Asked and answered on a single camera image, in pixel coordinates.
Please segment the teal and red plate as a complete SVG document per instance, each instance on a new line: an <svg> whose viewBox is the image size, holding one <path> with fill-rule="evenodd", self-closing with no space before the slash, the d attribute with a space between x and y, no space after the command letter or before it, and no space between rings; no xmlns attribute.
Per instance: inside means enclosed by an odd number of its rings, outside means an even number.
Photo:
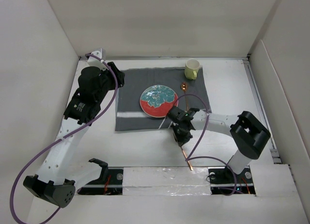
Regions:
<svg viewBox="0 0 310 224"><path fill-rule="evenodd" d="M153 85L140 96L139 104L145 114L153 118L164 118L173 106L178 106L177 93L164 85Z"/></svg>

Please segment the copper spoon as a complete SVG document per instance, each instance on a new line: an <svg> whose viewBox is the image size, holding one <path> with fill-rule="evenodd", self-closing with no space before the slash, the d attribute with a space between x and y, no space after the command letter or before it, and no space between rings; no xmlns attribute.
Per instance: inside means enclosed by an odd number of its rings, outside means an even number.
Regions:
<svg viewBox="0 0 310 224"><path fill-rule="evenodd" d="M181 90L183 91L184 94L186 94L187 89L188 89L188 84L186 82L183 82L181 84ZM186 101L186 111L188 111L189 110L189 104L188 104L188 99L186 96L185 96L185 101Z"/></svg>

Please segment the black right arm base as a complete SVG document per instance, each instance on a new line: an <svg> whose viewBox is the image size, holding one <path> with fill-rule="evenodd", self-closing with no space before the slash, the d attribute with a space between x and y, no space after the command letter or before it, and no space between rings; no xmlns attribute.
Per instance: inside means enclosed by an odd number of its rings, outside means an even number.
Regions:
<svg viewBox="0 0 310 224"><path fill-rule="evenodd" d="M208 168L209 175L206 181L210 183L212 195L221 194L256 194L252 173L249 167L246 167L240 174L236 174L236 180L230 170L224 167Z"/></svg>

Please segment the pale yellow mug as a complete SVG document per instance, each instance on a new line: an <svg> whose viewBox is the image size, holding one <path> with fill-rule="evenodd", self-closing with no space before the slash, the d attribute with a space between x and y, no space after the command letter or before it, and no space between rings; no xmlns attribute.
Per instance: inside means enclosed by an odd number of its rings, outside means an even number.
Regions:
<svg viewBox="0 0 310 224"><path fill-rule="evenodd" d="M187 79L195 80L198 77L201 65L196 59L188 59L185 64L185 76Z"/></svg>

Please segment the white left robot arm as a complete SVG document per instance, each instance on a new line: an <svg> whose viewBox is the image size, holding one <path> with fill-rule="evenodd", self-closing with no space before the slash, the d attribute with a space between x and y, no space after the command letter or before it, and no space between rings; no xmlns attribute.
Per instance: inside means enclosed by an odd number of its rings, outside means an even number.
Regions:
<svg viewBox="0 0 310 224"><path fill-rule="evenodd" d="M103 64L106 53L98 49L89 53L88 66L82 69L78 88L64 112L56 144L51 148L35 175L26 176L23 185L34 196L65 208L75 192L89 182L104 183L109 179L108 164L96 158L69 172L70 162L85 133L97 116L101 103L112 90L124 85L124 73L113 62Z"/></svg>

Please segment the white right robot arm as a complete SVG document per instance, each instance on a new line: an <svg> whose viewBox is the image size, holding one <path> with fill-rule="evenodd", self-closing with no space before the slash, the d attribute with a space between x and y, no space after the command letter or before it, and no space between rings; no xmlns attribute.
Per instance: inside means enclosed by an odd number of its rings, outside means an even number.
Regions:
<svg viewBox="0 0 310 224"><path fill-rule="evenodd" d="M173 107L167 117L173 123L174 138L180 147L192 138L191 130L208 130L234 140L237 151L229 160L229 167L224 170L224 177L229 182L240 179L244 168L259 159L271 137L267 128L248 111L240 115L219 115L197 108L183 111Z"/></svg>

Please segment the grey cloth placemat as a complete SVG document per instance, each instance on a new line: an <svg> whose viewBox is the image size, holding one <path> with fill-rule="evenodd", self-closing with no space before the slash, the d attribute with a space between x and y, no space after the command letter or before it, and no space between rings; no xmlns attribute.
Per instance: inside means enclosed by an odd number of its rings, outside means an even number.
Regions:
<svg viewBox="0 0 310 224"><path fill-rule="evenodd" d="M212 112L202 68L199 69L195 80L189 80L185 77L184 67L129 69L124 73L124 86L118 89L118 100L116 102L115 131L117 132L158 130L170 127L170 119L153 118L145 114L140 106L142 93L154 85L167 86L178 96L181 96L184 94L181 90L181 84L186 82L188 85L186 92L195 94L198 98L191 95L181 98L178 107L185 110L186 101L188 101L190 108Z"/></svg>

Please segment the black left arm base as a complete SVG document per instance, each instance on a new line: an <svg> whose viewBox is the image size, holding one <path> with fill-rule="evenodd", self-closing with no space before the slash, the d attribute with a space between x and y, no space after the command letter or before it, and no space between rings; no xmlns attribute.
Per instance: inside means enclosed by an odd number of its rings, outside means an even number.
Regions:
<svg viewBox="0 0 310 224"><path fill-rule="evenodd" d="M108 164L99 159L92 158L90 163L101 167L99 178L90 181L77 190L79 195L122 195L123 194L123 167L109 167Z"/></svg>

